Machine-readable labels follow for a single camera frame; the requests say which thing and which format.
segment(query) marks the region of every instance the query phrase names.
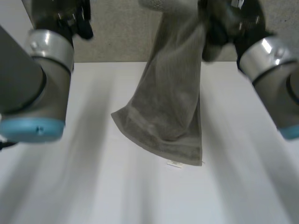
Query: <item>white table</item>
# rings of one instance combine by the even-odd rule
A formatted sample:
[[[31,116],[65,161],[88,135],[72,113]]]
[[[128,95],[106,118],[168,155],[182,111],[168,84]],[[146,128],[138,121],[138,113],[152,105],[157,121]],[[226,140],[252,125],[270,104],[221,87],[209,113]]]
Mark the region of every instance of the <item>white table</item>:
[[[0,223],[295,223],[299,143],[282,140],[235,63],[203,65],[205,163],[182,169],[126,139],[110,117],[144,66],[75,65],[63,139],[0,153]]]

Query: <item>white tabletop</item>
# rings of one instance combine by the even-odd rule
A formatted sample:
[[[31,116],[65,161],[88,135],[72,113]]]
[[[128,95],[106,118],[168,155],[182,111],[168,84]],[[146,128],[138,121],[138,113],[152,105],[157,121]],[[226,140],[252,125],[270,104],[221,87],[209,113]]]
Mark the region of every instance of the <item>white tabletop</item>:
[[[203,65],[204,164],[182,169],[110,117],[144,66],[75,65],[63,139],[0,153],[0,223],[296,223],[299,143],[282,140],[235,63]]]

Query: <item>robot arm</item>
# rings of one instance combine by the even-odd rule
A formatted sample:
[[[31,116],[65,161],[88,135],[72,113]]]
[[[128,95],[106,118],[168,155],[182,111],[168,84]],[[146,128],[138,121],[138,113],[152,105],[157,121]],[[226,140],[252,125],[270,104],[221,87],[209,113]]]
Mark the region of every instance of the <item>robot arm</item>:
[[[39,2],[33,1],[33,8]],[[0,134],[10,142],[61,138],[74,64],[72,37],[93,36],[89,1],[66,0],[72,7],[63,9],[60,0],[42,2],[54,7],[46,7],[50,11],[40,15],[33,11],[34,29],[25,51],[0,27]]]
[[[235,45],[237,65],[251,81],[285,139],[299,137],[299,63],[275,33],[266,30],[258,0],[200,0],[206,20],[203,59]]]

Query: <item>gray towel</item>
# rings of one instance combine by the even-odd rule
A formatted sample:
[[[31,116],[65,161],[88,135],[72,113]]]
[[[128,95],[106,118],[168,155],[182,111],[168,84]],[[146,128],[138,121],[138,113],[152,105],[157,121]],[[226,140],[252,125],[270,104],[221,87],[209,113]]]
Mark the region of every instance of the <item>gray towel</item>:
[[[137,90],[112,117],[140,147],[169,160],[202,164],[199,83],[205,29],[197,0],[139,0],[163,12]]]

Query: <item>towel label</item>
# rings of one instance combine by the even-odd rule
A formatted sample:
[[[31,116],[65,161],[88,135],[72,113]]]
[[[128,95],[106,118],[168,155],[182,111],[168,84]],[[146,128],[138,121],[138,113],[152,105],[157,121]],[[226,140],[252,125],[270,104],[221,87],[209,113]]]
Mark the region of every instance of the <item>towel label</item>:
[[[183,167],[183,163],[175,162],[175,161],[171,161],[171,160],[167,161],[167,165],[178,167],[178,168],[182,168]]]

